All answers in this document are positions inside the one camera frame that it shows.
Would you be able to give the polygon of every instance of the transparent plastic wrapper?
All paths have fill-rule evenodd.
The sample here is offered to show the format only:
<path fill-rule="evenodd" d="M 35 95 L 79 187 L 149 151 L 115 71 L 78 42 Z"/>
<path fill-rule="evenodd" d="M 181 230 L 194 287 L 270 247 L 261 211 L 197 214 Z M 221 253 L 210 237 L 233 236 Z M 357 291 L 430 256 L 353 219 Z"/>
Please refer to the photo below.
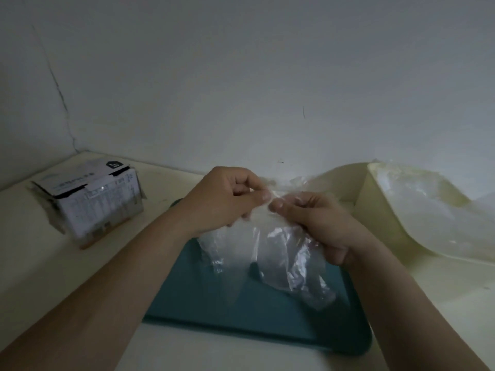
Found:
<path fill-rule="evenodd" d="M 495 263 L 495 193 L 470 200 L 442 175 L 393 163 L 369 172 L 407 234 L 433 252 Z"/>
<path fill-rule="evenodd" d="M 274 197 L 288 193 L 287 189 L 272 190 Z M 325 282 L 322 245 L 301 226 L 269 211 L 267 204 L 254 209 L 249 220 L 239 219 L 231 227 L 202 235 L 198 241 L 215 272 L 221 275 L 230 303 L 237 299 L 253 262 L 263 283 L 291 294 L 316 310 L 336 298 L 336 292 Z"/>

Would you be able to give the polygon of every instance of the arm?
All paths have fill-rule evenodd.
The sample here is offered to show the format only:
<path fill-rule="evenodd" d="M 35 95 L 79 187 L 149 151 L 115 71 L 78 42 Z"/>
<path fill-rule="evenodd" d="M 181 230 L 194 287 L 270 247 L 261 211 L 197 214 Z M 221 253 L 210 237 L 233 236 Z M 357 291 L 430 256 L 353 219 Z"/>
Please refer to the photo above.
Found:
<path fill-rule="evenodd" d="M 390 370 L 488 371 L 387 247 L 333 198 L 303 192 L 270 209 L 304 225 L 345 268 Z"/>
<path fill-rule="evenodd" d="M 263 188 L 247 169 L 212 170 L 3 350 L 0 369 L 114 369 L 186 241 L 266 202 L 270 196 Z"/>

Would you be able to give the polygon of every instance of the teal tray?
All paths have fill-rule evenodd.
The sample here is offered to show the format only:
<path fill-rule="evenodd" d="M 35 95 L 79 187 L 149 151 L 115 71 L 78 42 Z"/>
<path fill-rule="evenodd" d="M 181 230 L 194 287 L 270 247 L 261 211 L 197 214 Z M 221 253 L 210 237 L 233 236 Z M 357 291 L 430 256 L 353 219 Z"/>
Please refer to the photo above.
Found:
<path fill-rule="evenodd" d="M 205 262 L 196 239 L 187 242 L 143 321 L 308 346 L 357 356 L 371 345 L 371 330 L 349 275 L 327 264 L 337 299 L 316 311 L 259 279 L 256 264 L 232 304 L 221 277 Z"/>

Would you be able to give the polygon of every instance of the table surface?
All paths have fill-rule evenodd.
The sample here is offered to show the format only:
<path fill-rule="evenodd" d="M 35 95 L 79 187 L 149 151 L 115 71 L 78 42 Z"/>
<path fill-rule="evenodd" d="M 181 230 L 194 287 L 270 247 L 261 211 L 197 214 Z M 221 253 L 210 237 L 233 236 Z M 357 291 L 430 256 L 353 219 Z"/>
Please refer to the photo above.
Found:
<path fill-rule="evenodd" d="M 84 152 L 57 167 L 100 157 Z M 131 162 L 148 197 L 145 211 L 91 248 L 80 251 L 53 229 L 27 190 L 30 180 L 0 192 L 0 349 L 62 301 L 170 204 L 184 197 L 201 175 Z M 495 369 L 495 268 L 431 257 L 412 271 L 450 324 Z M 376 341 L 359 358 L 313 349 L 141 324 L 117 370 L 382 370 Z"/>

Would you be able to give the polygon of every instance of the white box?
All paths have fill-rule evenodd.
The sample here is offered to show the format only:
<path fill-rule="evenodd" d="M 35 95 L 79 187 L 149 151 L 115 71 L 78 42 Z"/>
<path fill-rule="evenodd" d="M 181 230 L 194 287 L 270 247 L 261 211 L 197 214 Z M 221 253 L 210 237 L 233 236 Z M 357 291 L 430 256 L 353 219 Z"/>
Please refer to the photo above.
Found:
<path fill-rule="evenodd" d="M 34 192 L 58 230 L 69 230 L 82 248 L 143 210 L 136 170 L 100 158 L 34 180 Z"/>

